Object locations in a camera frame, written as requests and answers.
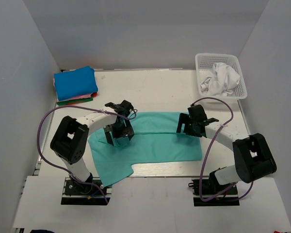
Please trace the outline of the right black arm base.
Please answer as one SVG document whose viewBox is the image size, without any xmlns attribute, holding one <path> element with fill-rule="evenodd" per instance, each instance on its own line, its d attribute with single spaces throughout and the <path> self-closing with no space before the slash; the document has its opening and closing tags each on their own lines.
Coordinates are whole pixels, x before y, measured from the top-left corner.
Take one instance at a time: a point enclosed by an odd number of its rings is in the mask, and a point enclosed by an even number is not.
<svg viewBox="0 0 291 233">
<path fill-rule="evenodd" d="M 238 190 L 236 185 L 234 185 L 229 190 L 223 192 L 229 185 L 223 185 L 218 190 L 214 191 L 213 187 L 211 187 L 208 179 L 202 180 L 202 197 L 204 199 L 208 199 L 212 196 L 215 196 L 217 193 L 220 195 L 209 201 L 203 201 L 200 198 L 199 194 L 199 179 L 193 179 L 188 183 L 188 188 L 193 192 L 193 202 L 194 207 L 224 207 L 224 206 L 239 206 L 240 202 L 237 200 Z"/>
</svg>

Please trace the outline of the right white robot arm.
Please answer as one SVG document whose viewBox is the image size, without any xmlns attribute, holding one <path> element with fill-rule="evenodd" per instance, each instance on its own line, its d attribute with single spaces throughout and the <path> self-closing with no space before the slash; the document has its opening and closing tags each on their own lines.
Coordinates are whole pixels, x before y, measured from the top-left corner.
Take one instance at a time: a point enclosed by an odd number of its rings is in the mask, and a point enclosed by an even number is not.
<svg viewBox="0 0 291 233">
<path fill-rule="evenodd" d="M 247 135 L 224 129 L 218 119 L 208 118 L 201 105 L 190 106 L 188 113 L 181 113 L 177 133 L 204 137 L 218 142 L 233 152 L 234 165 L 219 168 L 203 179 L 200 188 L 208 193 L 222 193 L 232 183 L 251 183 L 273 174 L 277 165 L 266 142 L 260 134 Z"/>
</svg>

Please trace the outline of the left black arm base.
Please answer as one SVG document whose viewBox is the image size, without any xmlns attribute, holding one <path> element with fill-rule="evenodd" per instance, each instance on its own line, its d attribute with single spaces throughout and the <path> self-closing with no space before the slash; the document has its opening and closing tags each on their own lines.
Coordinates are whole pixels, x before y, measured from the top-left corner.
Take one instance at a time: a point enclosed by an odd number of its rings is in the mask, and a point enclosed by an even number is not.
<svg viewBox="0 0 291 233">
<path fill-rule="evenodd" d="M 77 184 L 74 180 L 66 178 L 64 182 L 61 205 L 106 206 L 111 199 L 112 186 L 104 187 L 100 179 L 93 179 L 104 193 L 94 185 Z"/>
</svg>

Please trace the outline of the teal t shirt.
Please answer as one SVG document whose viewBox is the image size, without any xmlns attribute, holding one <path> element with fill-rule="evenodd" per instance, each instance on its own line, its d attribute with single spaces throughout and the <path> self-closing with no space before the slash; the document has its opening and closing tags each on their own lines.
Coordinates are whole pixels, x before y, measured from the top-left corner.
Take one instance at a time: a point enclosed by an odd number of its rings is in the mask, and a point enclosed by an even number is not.
<svg viewBox="0 0 291 233">
<path fill-rule="evenodd" d="M 133 174 L 132 165 L 200 161 L 198 137 L 177 133 L 178 112 L 141 112 L 131 121 L 134 136 L 107 143 L 103 129 L 88 138 L 96 171 L 104 186 Z"/>
</svg>

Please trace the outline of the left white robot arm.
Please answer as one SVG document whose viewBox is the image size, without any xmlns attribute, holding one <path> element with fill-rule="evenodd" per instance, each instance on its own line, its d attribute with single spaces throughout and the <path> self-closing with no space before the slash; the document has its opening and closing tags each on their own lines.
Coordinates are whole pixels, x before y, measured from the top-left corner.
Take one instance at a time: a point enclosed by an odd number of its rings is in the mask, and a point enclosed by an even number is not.
<svg viewBox="0 0 291 233">
<path fill-rule="evenodd" d="M 114 145 L 119 138 L 130 141 L 134 136 L 129 115 L 136 113 L 133 105 L 123 100 L 120 104 L 106 103 L 104 109 L 93 110 L 79 118 L 65 116 L 50 143 L 50 148 L 64 162 L 76 188 L 83 194 L 93 188 L 92 174 L 83 160 L 88 137 L 102 129 L 107 143 Z"/>
</svg>

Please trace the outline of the white t shirt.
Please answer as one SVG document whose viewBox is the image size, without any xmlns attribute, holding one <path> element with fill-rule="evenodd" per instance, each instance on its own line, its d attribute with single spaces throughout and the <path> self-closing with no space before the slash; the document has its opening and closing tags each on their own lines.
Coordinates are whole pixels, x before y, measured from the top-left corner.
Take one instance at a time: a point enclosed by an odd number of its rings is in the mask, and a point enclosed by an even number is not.
<svg viewBox="0 0 291 233">
<path fill-rule="evenodd" d="M 240 75 L 225 63 L 214 63 L 211 74 L 201 83 L 201 91 L 208 96 L 228 97 L 240 83 Z"/>
</svg>

